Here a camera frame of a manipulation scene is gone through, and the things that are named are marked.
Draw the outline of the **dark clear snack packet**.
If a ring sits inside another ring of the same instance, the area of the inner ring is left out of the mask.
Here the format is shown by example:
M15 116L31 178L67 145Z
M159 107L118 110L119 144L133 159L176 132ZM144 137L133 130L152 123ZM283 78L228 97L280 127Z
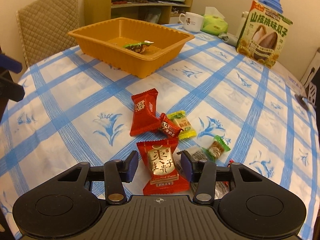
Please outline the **dark clear snack packet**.
M193 146L187 149L187 151L190 153L190 155L196 160L196 161L208 161L209 158L205 154L205 148ZM176 168L178 169L178 172L186 178L183 168L181 166L181 154L179 152L175 152L173 154L173 158L175 161ZM193 197L194 193L197 189L198 183L189 183L189 196ZM215 197L214 199L220 199L224 195L226 195L229 192L228 183L225 181L217 181L215 184Z

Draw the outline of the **small red beef snack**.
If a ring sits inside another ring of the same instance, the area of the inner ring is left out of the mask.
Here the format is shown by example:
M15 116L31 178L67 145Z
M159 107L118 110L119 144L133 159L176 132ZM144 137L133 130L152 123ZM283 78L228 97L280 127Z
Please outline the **small red beef snack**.
M161 113L159 120L161 122L159 130L169 138L177 138L182 131L180 126L171 121L165 113Z

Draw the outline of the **red date snack packet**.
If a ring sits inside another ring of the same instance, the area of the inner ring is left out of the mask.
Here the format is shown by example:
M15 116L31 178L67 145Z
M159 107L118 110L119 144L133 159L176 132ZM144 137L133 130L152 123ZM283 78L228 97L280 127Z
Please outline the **red date snack packet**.
M137 143L141 158L151 176L143 189L145 196L189 190L189 181L179 174L174 162L173 153L177 146L178 138Z

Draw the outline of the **white ceramic mug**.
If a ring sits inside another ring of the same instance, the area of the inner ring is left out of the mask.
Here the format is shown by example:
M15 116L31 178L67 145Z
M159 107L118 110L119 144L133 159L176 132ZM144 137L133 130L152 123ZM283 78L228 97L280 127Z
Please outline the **white ceramic mug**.
M186 31L198 33L202 29L204 17L192 12L186 12L179 15L179 21Z

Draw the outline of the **small plastic card packet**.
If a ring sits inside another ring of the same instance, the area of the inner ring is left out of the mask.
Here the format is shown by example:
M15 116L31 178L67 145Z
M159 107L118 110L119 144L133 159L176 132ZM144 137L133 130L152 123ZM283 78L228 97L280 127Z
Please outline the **small plastic card packet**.
M286 85L290 87L292 90L302 90L302 86L300 83L297 83L294 79L290 76L286 79Z

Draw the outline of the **silver green foil pouch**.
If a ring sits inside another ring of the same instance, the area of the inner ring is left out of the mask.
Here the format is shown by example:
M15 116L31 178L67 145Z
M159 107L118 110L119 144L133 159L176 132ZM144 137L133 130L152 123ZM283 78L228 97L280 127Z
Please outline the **silver green foil pouch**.
M141 54L146 50L147 47L151 46L152 44L154 44L154 42L145 40L143 42L126 44L123 46L123 48Z

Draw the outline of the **blue checked tablecloth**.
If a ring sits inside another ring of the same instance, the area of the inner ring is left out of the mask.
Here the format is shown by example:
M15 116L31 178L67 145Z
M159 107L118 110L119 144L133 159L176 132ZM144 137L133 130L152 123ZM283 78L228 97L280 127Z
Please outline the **blue checked tablecloth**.
M1 121L1 210L15 238L16 199L73 165L124 159L139 141L130 136L135 94L158 90L157 113L185 111L196 136L177 149L207 148L221 136L230 151L217 161L243 163L296 194L307 215L300 230L312 239L319 209L319 131L276 72L204 33L178 57L139 79L73 47L31 66L20 80L20 102Z

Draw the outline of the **left quilted beige chair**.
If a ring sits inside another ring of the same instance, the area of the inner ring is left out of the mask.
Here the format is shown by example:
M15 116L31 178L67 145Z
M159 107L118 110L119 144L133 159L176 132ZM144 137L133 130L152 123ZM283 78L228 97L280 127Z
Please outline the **left quilted beige chair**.
M78 0L36 0L16 21L27 67L77 45L68 33L79 28Z

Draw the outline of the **large red snack packet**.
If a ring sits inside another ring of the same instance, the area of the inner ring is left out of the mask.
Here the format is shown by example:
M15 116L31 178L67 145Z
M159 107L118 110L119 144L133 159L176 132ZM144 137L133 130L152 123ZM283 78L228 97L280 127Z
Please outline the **large red snack packet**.
M157 89L131 96L134 104L130 135L132 137L158 129L161 121L156 117Z

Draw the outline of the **grey crumpled cloth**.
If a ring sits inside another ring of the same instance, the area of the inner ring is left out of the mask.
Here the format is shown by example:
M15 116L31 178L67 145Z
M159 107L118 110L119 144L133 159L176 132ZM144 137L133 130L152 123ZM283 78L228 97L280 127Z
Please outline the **grey crumpled cloth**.
M229 34L229 33L220 33L218 35L218 38L220 38L223 42L226 44L236 47L238 38L235 35Z

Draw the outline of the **sunflower seed snack box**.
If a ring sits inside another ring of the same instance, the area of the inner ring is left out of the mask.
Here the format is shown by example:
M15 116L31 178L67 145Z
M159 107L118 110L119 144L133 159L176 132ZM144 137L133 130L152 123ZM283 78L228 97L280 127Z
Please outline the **sunflower seed snack box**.
M293 22L281 13L253 0L236 51L272 68L284 48L291 25Z

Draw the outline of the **black round coaster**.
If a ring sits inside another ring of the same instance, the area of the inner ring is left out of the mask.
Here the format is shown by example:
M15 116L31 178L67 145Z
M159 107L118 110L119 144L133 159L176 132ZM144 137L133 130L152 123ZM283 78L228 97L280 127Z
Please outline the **black round coaster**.
M308 104L304 101L304 97L301 94L295 94L295 99L304 110L309 111Z

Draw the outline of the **white phone stand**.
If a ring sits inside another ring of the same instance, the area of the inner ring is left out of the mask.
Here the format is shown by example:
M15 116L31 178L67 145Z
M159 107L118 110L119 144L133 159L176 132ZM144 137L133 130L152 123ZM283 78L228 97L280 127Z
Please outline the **white phone stand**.
M316 94L317 94L317 87L315 84L310 82L308 84L308 102L313 105L313 107L316 106Z

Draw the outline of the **orange plastic tray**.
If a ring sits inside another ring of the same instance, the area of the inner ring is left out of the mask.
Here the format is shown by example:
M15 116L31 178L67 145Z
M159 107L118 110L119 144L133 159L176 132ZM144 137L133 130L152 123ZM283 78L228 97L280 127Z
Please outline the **orange plastic tray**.
M194 35L130 18L115 18L68 32L83 53L139 78L178 56Z

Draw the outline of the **wooden shelf unit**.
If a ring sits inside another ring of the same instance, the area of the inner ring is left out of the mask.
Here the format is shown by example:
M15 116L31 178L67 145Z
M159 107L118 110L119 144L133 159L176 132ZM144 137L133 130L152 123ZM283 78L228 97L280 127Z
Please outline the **wooden shelf unit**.
M84 25L125 17L146 20L152 11L160 11L158 24L177 23L179 14L191 11L193 0L183 3L113 3L111 0L84 0Z

